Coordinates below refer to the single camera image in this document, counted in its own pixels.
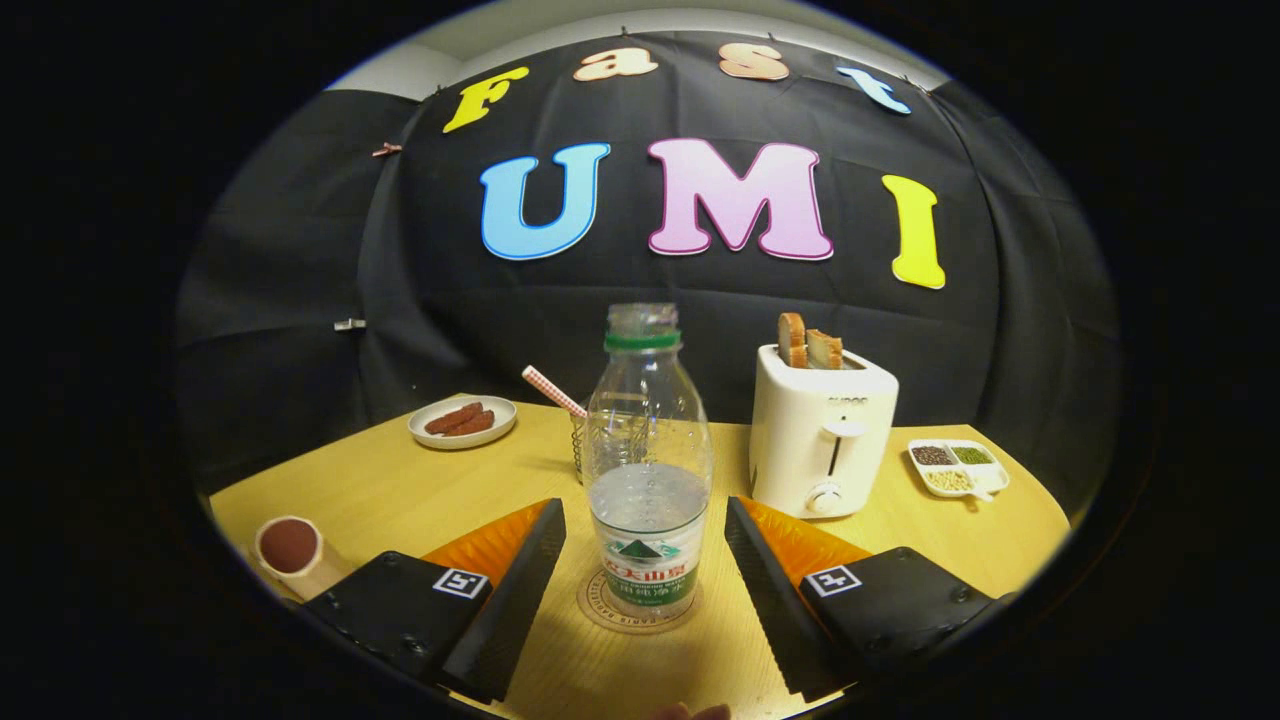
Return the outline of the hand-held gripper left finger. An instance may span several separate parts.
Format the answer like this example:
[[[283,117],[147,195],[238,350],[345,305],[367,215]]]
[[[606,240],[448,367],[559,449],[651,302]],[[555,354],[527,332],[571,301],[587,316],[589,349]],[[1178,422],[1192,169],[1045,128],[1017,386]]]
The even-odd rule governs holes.
[[[422,557],[385,551],[303,602],[303,615],[424,685],[503,701],[566,538],[545,498]]]

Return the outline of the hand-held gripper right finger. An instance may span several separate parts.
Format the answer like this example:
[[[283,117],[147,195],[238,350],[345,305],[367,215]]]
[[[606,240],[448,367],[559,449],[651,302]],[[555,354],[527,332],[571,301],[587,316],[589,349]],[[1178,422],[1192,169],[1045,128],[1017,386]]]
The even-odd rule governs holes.
[[[950,648],[1012,602],[914,548],[873,553],[755,500],[724,538],[788,692],[814,701]]]

